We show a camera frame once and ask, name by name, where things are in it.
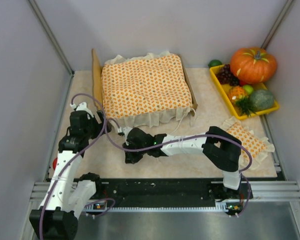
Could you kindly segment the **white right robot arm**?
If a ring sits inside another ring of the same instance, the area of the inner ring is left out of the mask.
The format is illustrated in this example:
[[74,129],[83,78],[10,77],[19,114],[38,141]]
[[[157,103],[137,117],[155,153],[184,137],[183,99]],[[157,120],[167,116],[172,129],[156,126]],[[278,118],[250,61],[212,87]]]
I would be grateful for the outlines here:
[[138,163],[145,154],[154,158],[202,155],[222,171],[224,190],[237,193],[240,189],[239,159],[242,151],[247,149],[239,139],[219,127],[211,126],[206,133],[190,136],[165,133],[153,136],[137,127],[125,127],[119,135],[125,138],[122,147],[127,164]]

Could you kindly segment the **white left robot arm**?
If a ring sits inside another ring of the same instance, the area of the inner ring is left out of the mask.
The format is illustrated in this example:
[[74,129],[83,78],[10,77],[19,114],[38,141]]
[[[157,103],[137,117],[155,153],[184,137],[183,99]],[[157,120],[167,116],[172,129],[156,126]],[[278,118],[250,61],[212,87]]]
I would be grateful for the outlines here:
[[70,126],[59,141],[57,162],[47,193],[29,220],[36,236],[42,240],[72,240],[78,230],[78,219],[88,200],[96,193],[96,183],[89,179],[73,187],[74,176],[84,152],[104,133],[106,125],[94,114],[75,109]]

